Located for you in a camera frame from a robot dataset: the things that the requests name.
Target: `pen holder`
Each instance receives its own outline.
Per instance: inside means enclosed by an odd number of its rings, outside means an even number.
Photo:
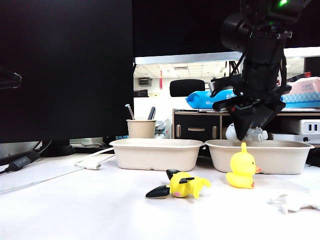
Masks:
[[[155,138],[156,120],[136,119],[126,120],[128,123],[129,138],[153,139]]]

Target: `white figurine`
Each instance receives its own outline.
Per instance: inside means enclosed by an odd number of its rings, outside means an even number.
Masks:
[[[320,210],[320,193],[285,193],[271,198],[269,203],[280,207],[281,212],[297,212],[302,208]]]
[[[235,129],[235,125],[231,123],[225,132],[226,139],[231,142],[240,142],[237,138],[237,133]],[[268,139],[268,133],[265,130],[262,130],[261,127],[256,127],[255,129],[249,128],[246,132],[243,141],[253,140],[261,143],[262,141]]]

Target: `computer monitor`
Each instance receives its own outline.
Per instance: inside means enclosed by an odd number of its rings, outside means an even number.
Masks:
[[[0,143],[127,135],[131,0],[1,0]]]

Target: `black chair backrest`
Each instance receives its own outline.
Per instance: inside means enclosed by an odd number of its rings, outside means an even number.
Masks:
[[[205,81],[200,79],[180,79],[170,82],[171,97],[187,97],[195,91],[205,91]]]

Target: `cabinet drawer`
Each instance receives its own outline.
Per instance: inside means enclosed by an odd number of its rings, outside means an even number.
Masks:
[[[205,142],[220,138],[220,117],[212,115],[174,115],[174,138]]]

